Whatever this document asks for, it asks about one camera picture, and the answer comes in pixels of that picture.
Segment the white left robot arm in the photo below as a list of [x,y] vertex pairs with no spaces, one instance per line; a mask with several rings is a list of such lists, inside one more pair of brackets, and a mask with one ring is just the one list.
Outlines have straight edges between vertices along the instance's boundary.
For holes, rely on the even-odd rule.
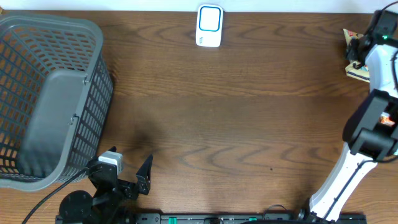
[[83,170],[96,192],[84,190],[68,194],[61,202],[56,223],[136,223],[137,215],[125,206],[150,191],[153,156],[149,155],[136,172],[136,182],[119,179],[124,169],[123,155],[116,147],[89,161]]

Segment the orange wiper sheet bag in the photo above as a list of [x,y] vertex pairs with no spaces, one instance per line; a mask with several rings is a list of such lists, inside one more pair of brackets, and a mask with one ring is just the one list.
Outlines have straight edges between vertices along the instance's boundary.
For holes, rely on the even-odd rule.
[[[345,36],[346,44],[349,46],[350,42],[354,39],[360,39],[363,34],[359,34],[357,32],[353,32],[348,29],[343,29],[343,33]],[[357,61],[355,60],[349,60],[350,64],[346,66],[345,72],[348,77],[355,78],[357,80],[363,81],[363,82],[370,82],[369,79],[369,70],[368,67],[365,65],[359,69],[354,68],[354,64],[358,64]]]

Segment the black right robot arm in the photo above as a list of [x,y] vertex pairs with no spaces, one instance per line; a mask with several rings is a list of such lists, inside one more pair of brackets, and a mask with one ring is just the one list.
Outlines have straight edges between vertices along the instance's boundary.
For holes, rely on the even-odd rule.
[[337,222],[367,173],[397,159],[397,39],[368,32],[350,48],[368,66],[369,95],[345,124],[341,156],[308,207],[299,211],[300,221]]

